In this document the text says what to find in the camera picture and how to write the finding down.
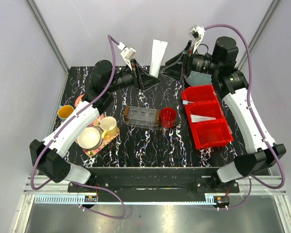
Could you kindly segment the white toothpaste tube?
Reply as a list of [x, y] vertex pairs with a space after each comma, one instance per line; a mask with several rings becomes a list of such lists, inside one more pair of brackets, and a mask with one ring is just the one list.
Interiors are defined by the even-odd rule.
[[198, 123], [202, 121], [216, 120], [215, 117], [210, 116], [200, 116], [200, 115], [190, 115], [192, 123]]
[[159, 76], [161, 63], [166, 51], [168, 43], [160, 40], [153, 40], [152, 44], [152, 55], [151, 55], [151, 64], [149, 69], [149, 74], [154, 77]]

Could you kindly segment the red translucent cup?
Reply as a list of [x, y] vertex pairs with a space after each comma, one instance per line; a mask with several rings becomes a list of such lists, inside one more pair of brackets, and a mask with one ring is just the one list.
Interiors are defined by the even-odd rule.
[[161, 126], [164, 128], [172, 128], [177, 118], [177, 113], [175, 109], [166, 107], [160, 112], [160, 122]]

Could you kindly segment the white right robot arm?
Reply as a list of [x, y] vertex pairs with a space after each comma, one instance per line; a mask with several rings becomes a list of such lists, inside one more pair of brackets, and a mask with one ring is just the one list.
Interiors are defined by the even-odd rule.
[[214, 191], [222, 192], [231, 180], [278, 165], [286, 148], [270, 136], [251, 99], [248, 81], [235, 67], [239, 51], [236, 41], [219, 37], [212, 54], [201, 55], [196, 49], [189, 41], [182, 52], [165, 63], [162, 74], [177, 81], [189, 77], [193, 71], [209, 74], [214, 89], [232, 112], [243, 136], [246, 154], [217, 170], [210, 184]]

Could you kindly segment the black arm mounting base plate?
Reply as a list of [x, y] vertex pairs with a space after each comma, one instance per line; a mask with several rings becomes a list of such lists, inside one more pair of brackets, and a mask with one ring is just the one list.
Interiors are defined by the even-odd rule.
[[175, 189], [195, 193], [240, 192], [236, 180], [221, 183], [217, 167], [94, 167], [88, 185], [112, 191]]

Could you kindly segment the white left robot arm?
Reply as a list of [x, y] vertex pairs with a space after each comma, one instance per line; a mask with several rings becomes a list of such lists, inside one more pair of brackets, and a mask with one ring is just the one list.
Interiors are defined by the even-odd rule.
[[134, 86], [142, 92], [159, 83], [160, 79], [150, 75], [135, 59], [119, 71], [108, 60], [97, 62], [90, 75], [90, 86], [73, 113], [42, 141], [35, 139], [30, 143], [34, 170], [55, 183], [77, 182], [83, 191], [92, 191], [96, 181], [91, 172], [64, 159], [69, 148], [83, 130], [106, 111], [115, 91]]

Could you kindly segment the clear holder with wooden ends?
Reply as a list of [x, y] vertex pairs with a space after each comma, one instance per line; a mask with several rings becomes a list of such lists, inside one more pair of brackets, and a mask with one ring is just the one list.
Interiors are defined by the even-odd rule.
[[126, 106], [123, 118], [128, 126], [156, 130], [160, 127], [160, 110]]

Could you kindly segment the blue and white toothbrush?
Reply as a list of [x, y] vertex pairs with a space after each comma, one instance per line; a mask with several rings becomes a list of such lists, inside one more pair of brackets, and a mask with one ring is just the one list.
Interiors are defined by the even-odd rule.
[[182, 104], [183, 104], [183, 105], [197, 104], [197, 102], [192, 102], [192, 101], [183, 100], [183, 101], [182, 101]]

